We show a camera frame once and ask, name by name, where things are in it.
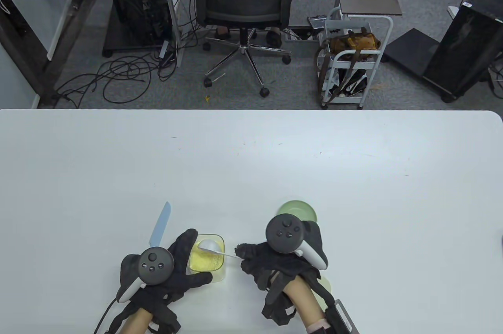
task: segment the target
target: wrist strap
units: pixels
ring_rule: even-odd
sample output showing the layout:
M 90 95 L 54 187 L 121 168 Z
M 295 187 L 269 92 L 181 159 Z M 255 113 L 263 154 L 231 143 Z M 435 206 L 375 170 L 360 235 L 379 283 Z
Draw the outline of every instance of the wrist strap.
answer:
M 158 330 L 154 330 L 151 327 L 149 327 L 149 331 L 154 334 L 176 334 L 180 330 L 181 326 L 180 323 L 178 322 L 178 318 L 176 314 L 174 314 L 167 306 L 156 306 L 153 307 L 143 307 L 145 310 L 153 314 L 153 319 L 152 321 L 154 323 L 157 323 L 159 325 Z M 133 302 L 129 302 L 124 310 L 118 314 L 113 320 L 112 323 L 110 324 L 110 327 L 106 331 L 106 334 L 115 334 L 117 330 L 122 325 L 122 322 L 131 316 L 131 314 L 135 314 L 138 309 L 140 309 L 140 306 L 136 305 Z

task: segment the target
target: metal cart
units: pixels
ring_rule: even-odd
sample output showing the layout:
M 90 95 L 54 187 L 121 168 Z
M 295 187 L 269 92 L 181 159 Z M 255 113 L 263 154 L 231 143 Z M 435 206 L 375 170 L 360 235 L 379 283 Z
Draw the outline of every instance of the metal cart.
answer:
M 341 58 L 348 54 L 354 54 L 355 50 L 345 50 L 337 55 L 330 55 L 329 68 L 327 70 L 327 75 L 325 77 L 325 82 L 321 90 L 321 108 L 328 108 L 328 103 L 330 104 L 353 104 L 357 105 L 357 109 L 363 109 L 363 103 L 367 97 L 370 88 L 372 87 L 372 82 L 374 81 L 375 73 L 381 62 L 381 57 L 384 53 L 386 45 L 388 44 L 391 31 L 393 30 L 393 20 L 390 16 L 381 15 L 344 15 L 341 11 L 341 6 L 333 8 L 327 15 L 327 20 L 325 21 L 325 31 L 318 35 L 320 44 L 327 38 L 334 37 L 334 34 L 353 30 L 354 32 L 359 32 L 362 27 L 365 27 L 367 31 L 372 32 L 370 23 L 367 21 L 368 18 L 384 18 L 388 22 L 386 36 L 384 40 L 381 41 L 381 48 L 379 50 L 362 50 L 361 54 L 371 55 L 367 61 L 357 61 L 354 64 L 354 69 L 352 76 L 347 79 L 350 84 L 343 87 L 343 90 L 338 97 L 332 98 L 332 92 L 341 83 L 339 70 L 350 68 L 350 61 L 343 61 Z M 330 52 L 330 46 L 327 47 L 326 52 Z M 321 63 L 325 57 L 324 52 L 320 52 L 317 60 L 318 69 L 321 67 Z M 359 70 L 365 70 L 362 76 L 358 76 L 355 81 L 351 79 L 355 76 Z M 356 88 L 361 84 L 363 79 L 367 79 L 365 90 L 356 92 Z

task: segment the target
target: green plate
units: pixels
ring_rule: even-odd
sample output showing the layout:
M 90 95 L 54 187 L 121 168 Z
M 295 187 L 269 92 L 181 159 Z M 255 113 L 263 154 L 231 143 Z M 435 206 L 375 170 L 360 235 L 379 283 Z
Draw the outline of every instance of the green plate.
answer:
M 301 200 L 291 200 L 284 203 L 284 205 L 282 205 L 278 210 L 277 215 L 282 213 L 292 214 L 297 216 L 300 220 L 318 222 L 318 217 L 316 216 L 316 212 L 314 212 L 313 208 Z

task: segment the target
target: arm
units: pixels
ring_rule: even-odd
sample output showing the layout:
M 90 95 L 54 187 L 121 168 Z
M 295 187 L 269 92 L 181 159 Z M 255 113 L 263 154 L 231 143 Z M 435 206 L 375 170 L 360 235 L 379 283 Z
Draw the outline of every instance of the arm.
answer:
M 283 291 L 292 300 L 306 328 L 325 318 L 311 288 L 300 276 L 289 282 Z
M 127 319 L 119 334 L 145 334 L 149 328 L 152 318 L 152 314 L 147 312 L 145 309 L 140 308 L 135 314 Z
M 311 288 L 301 277 L 297 276 L 289 282 L 283 291 L 292 300 L 306 328 L 325 318 Z M 145 309 L 138 309 L 128 318 L 119 334 L 145 334 L 152 317 Z

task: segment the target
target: black glove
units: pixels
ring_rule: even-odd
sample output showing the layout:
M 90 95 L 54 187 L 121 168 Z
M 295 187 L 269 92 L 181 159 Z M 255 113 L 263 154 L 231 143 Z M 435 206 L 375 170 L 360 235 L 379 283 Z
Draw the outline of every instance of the black glove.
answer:
M 257 287 L 262 291 L 268 289 L 262 314 L 278 325 L 286 325 L 295 315 L 295 311 L 286 314 L 286 309 L 293 304 L 283 290 L 297 275 L 302 277 L 328 306 L 334 304 L 332 295 L 318 282 L 321 278 L 319 270 L 302 257 L 277 253 L 267 242 L 258 245 L 241 244 L 236 247 L 235 252 L 243 259 L 241 269 L 253 275 Z
M 185 274 L 196 238 L 197 231 L 188 229 L 176 239 L 168 249 L 174 259 L 174 269 L 169 279 L 162 284 L 139 289 L 122 313 L 112 321 L 108 333 L 117 332 L 122 321 L 140 308 L 153 314 L 153 322 L 159 325 L 158 333 L 173 334 L 180 330 L 181 326 L 177 316 L 167 307 L 167 304 L 181 299 L 185 292 L 191 288 L 210 283 L 213 278 L 209 272 L 195 273 L 194 275 Z

